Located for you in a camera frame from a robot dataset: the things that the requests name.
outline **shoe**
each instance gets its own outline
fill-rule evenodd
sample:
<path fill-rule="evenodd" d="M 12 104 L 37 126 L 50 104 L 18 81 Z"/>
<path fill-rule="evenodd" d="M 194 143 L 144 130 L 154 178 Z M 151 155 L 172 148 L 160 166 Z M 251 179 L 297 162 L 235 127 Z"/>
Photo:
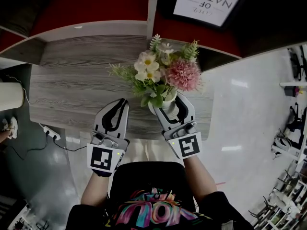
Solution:
<path fill-rule="evenodd" d="M 9 130 L 11 134 L 8 136 L 8 139 L 16 139 L 17 138 L 17 130 L 18 130 L 18 123 L 15 117 L 11 118 L 10 123 L 6 119 L 2 120 L 3 123 L 3 130 Z"/>
<path fill-rule="evenodd" d="M 12 133 L 12 137 L 14 139 L 16 139 L 17 138 L 18 123 L 17 123 L 17 120 L 16 120 L 15 117 L 11 118 L 11 122 L 10 122 L 9 127 L 10 127 L 10 131 Z"/>

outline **colorful graphic print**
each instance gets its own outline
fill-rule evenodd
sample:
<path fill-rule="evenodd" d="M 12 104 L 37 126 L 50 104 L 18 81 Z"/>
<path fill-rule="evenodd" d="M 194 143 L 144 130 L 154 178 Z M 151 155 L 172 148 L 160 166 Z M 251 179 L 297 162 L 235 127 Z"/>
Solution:
<path fill-rule="evenodd" d="M 165 223 L 166 227 L 174 226 L 180 222 L 181 217 L 187 220 L 198 219 L 196 214 L 180 207 L 172 191 L 169 193 L 161 193 L 161 191 L 153 188 L 151 193 L 144 193 L 144 190 L 134 192 L 131 195 L 131 201 L 119 206 L 118 213 L 105 226 L 128 224 L 135 210 L 139 211 L 135 226 L 140 228 L 146 228 L 150 226 L 150 223 Z"/>

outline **red shelf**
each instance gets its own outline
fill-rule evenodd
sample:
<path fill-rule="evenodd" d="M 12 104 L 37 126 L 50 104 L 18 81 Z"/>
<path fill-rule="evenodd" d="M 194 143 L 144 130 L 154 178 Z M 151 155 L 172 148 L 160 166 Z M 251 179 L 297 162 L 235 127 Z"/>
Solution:
<path fill-rule="evenodd" d="M 51 0 L 30 36 L 63 26 L 111 20 L 147 21 L 148 0 Z"/>
<path fill-rule="evenodd" d="M 2 30 L 0 33 L 0 52 L 24 39 L 24 37 Z"/>
<path fill-rule="evenodd" d="M 193 42 L 193 40 L 198 40 L 198 44 L 201 46 L 241 57 L 241 52 L 232 31 L 225 30 L 220 32 L 205 25 L 166 19 L 158 11 L 155 15 L 153 34 L 159 34 L 162 38 L 189 43 Z"/>

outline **white pot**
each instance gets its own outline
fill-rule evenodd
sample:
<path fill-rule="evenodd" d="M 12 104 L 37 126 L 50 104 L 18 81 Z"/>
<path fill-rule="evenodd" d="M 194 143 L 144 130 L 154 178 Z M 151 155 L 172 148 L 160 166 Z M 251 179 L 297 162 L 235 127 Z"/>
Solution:
<path fill-rule="evenodd" d="M 0 111 L 21 107 L 24 90 L 20 83 L 0 82 Z"/>
<path fill-rule="evenodd" d="M 177 97 L 177 90 L 173 88 L 171 92 L 166 96 L 165 101 L 163 101 L 163 104 L 162 104 L 162 109 L 165 112 L 165 114 L 170 114 L 175 109 L 176 97 Z M 148 103 L 148 107 L 149 107 L 149 110 L 152 112 L 152 114 L 156 116 L 153 104 L 151 104 L 151 102 Z"/>

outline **black frame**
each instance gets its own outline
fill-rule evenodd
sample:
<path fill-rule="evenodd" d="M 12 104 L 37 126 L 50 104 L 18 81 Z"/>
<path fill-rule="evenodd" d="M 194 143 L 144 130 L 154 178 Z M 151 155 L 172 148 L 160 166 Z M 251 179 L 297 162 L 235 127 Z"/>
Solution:
<path fill-rule="evenodd" d="M 206 25 L 214 29 L 225 30 L 229 27 L 229 25 L 231 24 L 235 16 L 238 14 L 239 10 L 242 8 L 245 1 L 246 0 L 238 0 L 235 7 L 229 13 L 228 17 L 226 18 L 222 26 L 217 26 L 217 25 L 205 22 L 205 21 L 200 21 L 200 20 L 193 19 L 190 17 L 185 17 L 182 15 L 174 14 L 174 9 L 175 9 L 177 0 L 158 0 L 157 10 L 162 14 L 163 17 L 167 19 L 174 19 L 174 20 L 185 21 L 185 22 L 190 22 L 190 23 L 197 23 L 197 24 Z"/>

